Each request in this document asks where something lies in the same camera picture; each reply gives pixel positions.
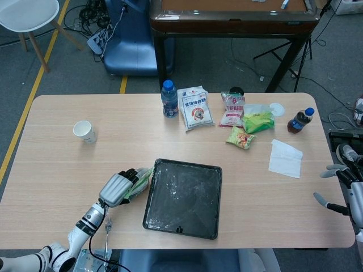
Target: table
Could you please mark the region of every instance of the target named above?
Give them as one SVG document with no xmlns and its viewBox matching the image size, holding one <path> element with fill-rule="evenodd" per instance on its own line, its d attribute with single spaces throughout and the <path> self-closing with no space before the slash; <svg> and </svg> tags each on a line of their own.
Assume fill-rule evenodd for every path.
<svg viewBox="0 0 363 272">
<path fill-rule="evenodd" d="M 218 122 L 220 94 L 208 97 Z M 218 237 L 205 240 L 142 227 L 147 192 L 131 204 L 110 209 L 109 247 L 122 248 L 333 248 L 349 247 L 354 232 L 347 216 L 328 211 L 318 191 L 343 204 L 336 178 L 319 177 L 331 155 L 319 113 L 298 134 L 286 124 L 298 109 L 314 107 L 305 93 L 247 93 L 248 103 L 281 103 L 276 127 L 257 133 L 249 150 L 225 143 L 231 129 L 184 131 L 182 116 L 164 118 L 157 94 L 40 96 L 32 104 L 0 203 L 0 249 L 40 249 L 59 241 L 98 199 L 108 179 L 123 169 L 152 166 L 156 158 L 217 165 L 223 169 Z M 86 144 L 73 125 L 89 120 L 98 140 Z M 303 151 L 301 178 L 268 170 L 271 141 Z M 102 248 L 102 227 L 93 240 Z"/>
<path fill-rule="evenodd" d="M 266 92 L 274 92 L 320 20 L 326 0 L 151 0 L 160 88 L 167 78 L 164 41 L 168 37 L 249 37 L 292 41 Z"/>
</svg>

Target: white chair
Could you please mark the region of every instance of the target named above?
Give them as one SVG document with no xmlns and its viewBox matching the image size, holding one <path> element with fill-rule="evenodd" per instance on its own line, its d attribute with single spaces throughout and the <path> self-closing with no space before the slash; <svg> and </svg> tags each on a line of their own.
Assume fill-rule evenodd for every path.
<svg viewBox="0 0 363 272">
<path fill-rule="evenodd" d="M 25 51 L 28 51 L 28 48 L 24 33 L 28 33 L 38 59 L 46 72 L 49 72 L 49 67 L 35 40 L 34 30 L 50 23 L 79 50 L 83 49 L 83 46 L 54 20 L 58 12 L 58 0 L 0 0 L 0 24 L 19 33 Z"/>
</svg>

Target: bottle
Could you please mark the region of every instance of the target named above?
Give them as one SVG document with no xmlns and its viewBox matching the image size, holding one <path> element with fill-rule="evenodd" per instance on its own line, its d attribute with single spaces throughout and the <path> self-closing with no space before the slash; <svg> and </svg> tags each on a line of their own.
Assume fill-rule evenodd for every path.
<svg viewBox="0 0 363 272">
<path fill-rule="evenodd" d="M 293 119 L 288 122 L 288 131 L 292 133 L 298 133 L 313 119 L 313 108 L 307 108 L 306 110 L 299 111 Z"/>
<path fill-rule="evenodd" d="M 161 101 L 163 102 L 163 113 L 165 117 L 178 115 L 178 93 L 171 80 L 165 80 L 161 89 Z"/>
</svg>

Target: floor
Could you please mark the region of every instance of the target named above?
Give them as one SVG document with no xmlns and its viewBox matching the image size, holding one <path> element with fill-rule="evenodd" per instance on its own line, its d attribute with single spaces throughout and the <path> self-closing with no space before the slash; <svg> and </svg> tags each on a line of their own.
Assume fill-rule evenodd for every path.
<svg viewBox="0 0 363 272">
<path fill-rule="evenodd" d="M 67 9 L 85 2 L 71 0 Z M 313 33 L 313 40 L 326 26 L 333 15 L 329 11 L 320 21 Z M 306 60 L 298 92 L 311 94 L 318 105 L 324 130 L 337 131 L 327 122 L 328 114 L 339 112 L 352 117 L 352 112 L 342 105 L 353 106 L 362 95 L 363 73 L 363 36 L 361 26 L 363 14 L 334 16 L 320 39 L 326 46 L 313 43 L 313 59 Z M 36 34 L 50 30 L 43 27 Z M 86 39 L 77 33 L 71 33 L 86 45 Z M 47 51 L 52 33 L 39 37 L 40 48 Z M 15 33 L 0 27 L 0 44 L 17 40 Z M 240 86 L 246 92 L 263 92 L 278 65 L 278 60 L 271 54 L 252 60 L 253 56 L 283 42 L 280 40 L 257 39 L 178 39 L 176 48 L 176 68 L 171 75 L 178 88 L 203 85 L 209 92 L 226 91 L 232 86 Z M 10 158 L 4 177 L 0 184 L 0 199 L 6 186 L 11 163 L 16 151 L 16 141 L 12 142 L 14 133 L 21 118 L 29 96 L 45 94 L 118 94 L 122 77 L 109 75 L 101 62 L 94 62 L 91 51 L 86 48 L 78 51 L 64 37 L 58 36 L 50 54 L 50 73 L 44 73 L 40 80 L 40 62 L 30 43 L 29 52 L 22 50 L 20 44 L 0 45 L 0 162 Z M 278 91 L 292 92 L 294 79 L 286 74 Z M 158 93 L 156 77 L 135 77 L 127 80 L 125 93 Z M 347 123 L 337 125 L 351 128 Z M 359 133 L 358 129 L 350 132 Z M 15 146 L 13 153 L 7 153 L 9 146 Z M 0 250 L 0 256 L 15 257 L 30 254 L 28 250 Z M 277 249 L 276 256 L 281 271 L 361 271 L 356 245 L 348 249 L 294 250 Z"/>
</svg>

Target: white paper cup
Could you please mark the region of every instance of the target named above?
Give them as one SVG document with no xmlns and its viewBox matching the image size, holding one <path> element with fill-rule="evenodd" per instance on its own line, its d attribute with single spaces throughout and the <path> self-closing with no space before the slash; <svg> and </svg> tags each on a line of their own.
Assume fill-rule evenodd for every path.
<svg viewBox="0 0 363 272">
<path fill-rule="evenodd" d="M 86 143 L 96 142 L 96 132 L 88 121 L 79 121 L 73 127 L 73 134 L 84 140 Z"/>
</svg>

